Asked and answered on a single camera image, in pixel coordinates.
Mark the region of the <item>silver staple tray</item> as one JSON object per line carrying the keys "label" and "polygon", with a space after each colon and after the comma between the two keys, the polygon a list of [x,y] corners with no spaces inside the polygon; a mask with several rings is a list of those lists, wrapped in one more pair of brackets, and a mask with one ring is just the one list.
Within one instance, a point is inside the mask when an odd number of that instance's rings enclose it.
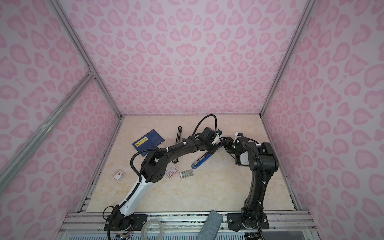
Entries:
{"label": "silver staple tray", "polygon": [[192,169],[180,172],[180,178],[181,179],[192,177],[193,175],[194,175],[194,172]]}

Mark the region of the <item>red white staple box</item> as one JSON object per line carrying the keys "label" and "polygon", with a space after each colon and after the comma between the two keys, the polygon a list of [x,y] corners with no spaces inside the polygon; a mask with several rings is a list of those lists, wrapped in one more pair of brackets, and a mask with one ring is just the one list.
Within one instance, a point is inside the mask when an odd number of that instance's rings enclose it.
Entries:
{"label": "red white staple box", "polygon": [[178,168],[176,166],[172,166],[170,169],[166,170],[166,175],[170,178],[177,172],[178,172]]}

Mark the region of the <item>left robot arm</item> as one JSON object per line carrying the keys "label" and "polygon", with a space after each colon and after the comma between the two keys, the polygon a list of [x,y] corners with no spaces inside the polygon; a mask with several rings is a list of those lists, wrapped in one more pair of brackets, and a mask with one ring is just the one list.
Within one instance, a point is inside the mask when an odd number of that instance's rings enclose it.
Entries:
{"label": "left robot arm", "polygon": [[132,156],[130,166],[138,175],[138,179],[121,203],[113,207],[111,214],[106,218],[104,231],[131,230],[133,228],[132,215],[137,206],[152,184],[159,182],[166,175],[168,164],[184,155],[198,151],[214,154],[219,149],[217,142],[221,136],[222,131],[206,127],[202,133],[183,138],[180,143],[173,146],[146,149],[148,154],[142,162],[140,170],[134,166],[134,160],[139,154]]}

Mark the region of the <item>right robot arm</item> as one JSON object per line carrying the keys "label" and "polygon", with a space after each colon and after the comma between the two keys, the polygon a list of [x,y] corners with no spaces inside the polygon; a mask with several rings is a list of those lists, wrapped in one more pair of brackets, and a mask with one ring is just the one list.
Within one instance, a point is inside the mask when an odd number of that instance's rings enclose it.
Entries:
{"label": "right robot arm", "polygon": [[239,133],[234,139],[221,138],[228,154],[235,158],[239,167],[249,167],[252,172],[250,192],[239,214],[227,214],[228,228],[240,230],[267,230],[270,228],[264,213],[267,185],[279,169],[279,163],[270,143],[259,143]]}

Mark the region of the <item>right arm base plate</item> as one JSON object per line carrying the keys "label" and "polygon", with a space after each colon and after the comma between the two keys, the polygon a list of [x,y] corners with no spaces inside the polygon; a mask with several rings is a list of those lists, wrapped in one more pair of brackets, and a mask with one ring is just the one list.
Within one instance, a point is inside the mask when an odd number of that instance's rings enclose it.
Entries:
{"label": "right arm base plate", "polygon": [[[255,216],[243,217],[241,213],[228,213],[226,216],[229,230],[234,232],[238,232],[240,230],[258,230],[257,219]],[[261,230],[268,230],[270,228],[269,221],[265,213],[261,213],[261,215],[259,215],[259,224],[261,226]]]}

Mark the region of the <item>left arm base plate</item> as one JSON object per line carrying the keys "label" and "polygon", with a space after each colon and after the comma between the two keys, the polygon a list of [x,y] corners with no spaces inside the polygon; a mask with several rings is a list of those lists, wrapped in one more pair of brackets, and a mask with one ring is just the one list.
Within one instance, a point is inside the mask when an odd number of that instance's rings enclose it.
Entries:
{"label": "left arm base plate", "polygon": [[141,231],[147,220],[148,215],[143,214],[133,214],[124,217],[122,214],[117,213],[114,218],[112,218],[112,215],[109,215],[104,226],[104,231]]}

